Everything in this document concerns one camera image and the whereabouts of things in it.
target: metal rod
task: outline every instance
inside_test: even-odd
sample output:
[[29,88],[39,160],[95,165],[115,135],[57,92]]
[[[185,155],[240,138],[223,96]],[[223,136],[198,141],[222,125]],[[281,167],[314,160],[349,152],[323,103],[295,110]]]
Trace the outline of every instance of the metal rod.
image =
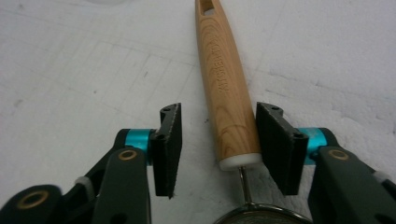
[[251,204],[251,194],[248,187],[248,176],[245,166],[239,167],[239,175],[241,177],[242,189],[244,191],[245,204]]

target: cyan plastic part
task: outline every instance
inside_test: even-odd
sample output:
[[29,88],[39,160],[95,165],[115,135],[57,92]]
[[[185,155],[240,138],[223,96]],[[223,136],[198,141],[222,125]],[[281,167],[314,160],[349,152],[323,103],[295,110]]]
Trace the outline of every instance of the cyan plastic part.
[[145,153],[147,165],[151,165],[151,157],[149,155],[150,133],[151,129],[131,129],[125,138],[126,147],[137,147]]
[[320,147],[327,146],[326,136],[319,128],[298,128],[298,130],[309,136],[304,164],[315,165],[312,156],[318,153]]

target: gray scratch mark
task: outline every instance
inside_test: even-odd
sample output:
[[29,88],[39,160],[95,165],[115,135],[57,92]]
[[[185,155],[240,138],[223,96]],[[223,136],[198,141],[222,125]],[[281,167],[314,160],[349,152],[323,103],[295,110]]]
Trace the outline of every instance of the gray scratch mark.
[[14,103],[14,106],[16,107],[16,108],[18,108],[18,107],[20,107],[20,105],[21,105],[21,103],[23,102],[23,100],[17,100],[15,103]]

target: wooden handle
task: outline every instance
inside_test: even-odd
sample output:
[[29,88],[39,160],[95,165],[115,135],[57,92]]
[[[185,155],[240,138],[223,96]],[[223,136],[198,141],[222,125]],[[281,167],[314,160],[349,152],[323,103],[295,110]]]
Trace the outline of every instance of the wooden handle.
[[195,6],[201,72],[220,167],[241,155],[244,159],[232,162],[232,167],[221,168],[261,162],[248,87],[227,18],[219,0],[196,0]]

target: white table surface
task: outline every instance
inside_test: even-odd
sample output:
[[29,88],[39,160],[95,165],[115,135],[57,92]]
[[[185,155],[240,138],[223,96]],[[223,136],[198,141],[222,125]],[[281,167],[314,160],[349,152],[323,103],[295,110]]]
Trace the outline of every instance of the white table surface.
[[[252,106],[278,105],[295,127],[327,127],[342,147],[396,180],[396,3],[223,0]],[[176,197],[152,219],[212,223],[243,203],[216,163],[192,0],[0,1],[0,205],[33,185],[67,192],[122,128],[159,128],[182,103]],[[309,215],[314,167],[284,197],[264,167],[253,201]]]

